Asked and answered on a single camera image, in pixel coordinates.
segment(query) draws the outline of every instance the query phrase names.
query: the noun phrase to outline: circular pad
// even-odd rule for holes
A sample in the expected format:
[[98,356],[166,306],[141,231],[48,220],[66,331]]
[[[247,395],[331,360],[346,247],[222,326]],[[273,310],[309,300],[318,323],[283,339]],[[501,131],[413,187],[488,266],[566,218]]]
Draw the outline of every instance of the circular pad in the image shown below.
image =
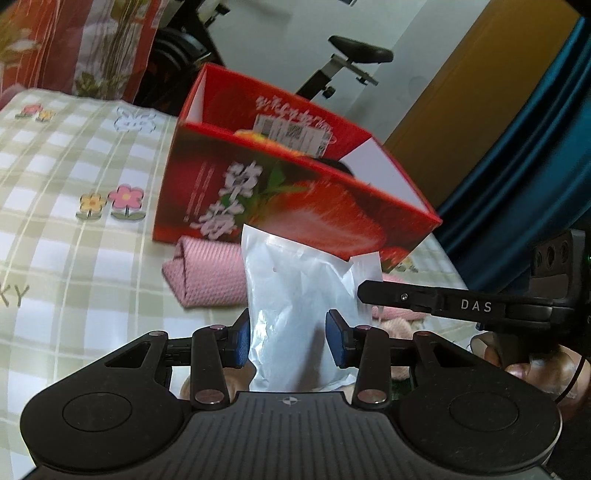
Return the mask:
[[83,432],[105,432],[121,425],[131,415],[131,403],[112,393],[89,393],[71,400],[64,420]]
[[498,432],[513,425],[519,410],[508,398],[495,393],[464,393],[449,405],[449,413],[460,425],[477,432]]

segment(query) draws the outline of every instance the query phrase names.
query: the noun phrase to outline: teal curtain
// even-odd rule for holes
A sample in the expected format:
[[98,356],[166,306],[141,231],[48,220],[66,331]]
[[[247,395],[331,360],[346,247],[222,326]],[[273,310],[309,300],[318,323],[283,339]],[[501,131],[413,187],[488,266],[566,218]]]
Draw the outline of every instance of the teal curtain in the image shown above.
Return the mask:
[[473,290],[496,293],[527,279],[532,247],[591,211],[590,34],[581,19],[511,125],[439,209],[435,235]]

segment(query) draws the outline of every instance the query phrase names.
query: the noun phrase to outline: strawberry box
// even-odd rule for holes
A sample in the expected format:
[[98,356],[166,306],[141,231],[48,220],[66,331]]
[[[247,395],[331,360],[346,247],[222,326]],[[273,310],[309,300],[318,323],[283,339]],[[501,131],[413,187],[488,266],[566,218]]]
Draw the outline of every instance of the strawberry box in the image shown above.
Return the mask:
[[390,267],[440,223],[369,132],[208,64],[178,119],[153,240],[239,242],[247,224],[344,260],[379,251]]

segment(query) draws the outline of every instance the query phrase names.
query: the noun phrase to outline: finger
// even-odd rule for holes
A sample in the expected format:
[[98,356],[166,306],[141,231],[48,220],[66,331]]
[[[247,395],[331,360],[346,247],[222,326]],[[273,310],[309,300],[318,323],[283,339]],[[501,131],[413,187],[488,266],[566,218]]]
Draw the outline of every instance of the finger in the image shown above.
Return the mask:
[[[557,398],[570,384],[580,362],[580,355],[565,347],[545,358],[533,358],[530,364],[510,365],[511,375]],[[589,393],[591,365],[585,362],[576,383],[558,405],[565,420],[572,418],[585,403]]]
[[470,340],[470,351],[477,357],[484,358],[487,347],[495,349],[495,335],[492,332],[480,333]]
[[505,371],[514,377],[519,378],[520,380],[527,381],[527,376],[530,373],[530,369],[530,364],[513,364],[505,368]]
[[496,350],[493,347],[487,346],[484,350],[484,360],[489,363],[492,363],[495,367],[501,366],[501,359],[499,358],[499,354],[496,353]]
[[[256,375],[256,367],[254,364],[247,360],[246,364],[242,368],[224,368],[223,376],[226,380],[226,387],[228,388],[228,396],[230,402],[233,402],[236,393],[240,391],[249,391],[252,379]],[[187,377],[181,391],[179,398],[181,400],[188,400],[191,391],[191,377]]]

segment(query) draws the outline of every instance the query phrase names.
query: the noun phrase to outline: bed sheet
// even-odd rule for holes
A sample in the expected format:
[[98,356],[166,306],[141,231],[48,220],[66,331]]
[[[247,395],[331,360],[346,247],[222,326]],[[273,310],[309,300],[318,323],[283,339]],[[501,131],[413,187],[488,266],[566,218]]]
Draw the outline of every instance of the bed sheet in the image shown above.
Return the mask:
[[[0,480],[33,467],[18,422],[34,394],[146,332],[190,336],[243,309],[183,310],[162,277],[174,247],[151,230],[175,123],[45,90],[0,112]],[[433,236],[396,273],[465,288]],[[464,348],[475,332],[434,317],[414,328]],[[174,370],[173,393],[187,373]]]

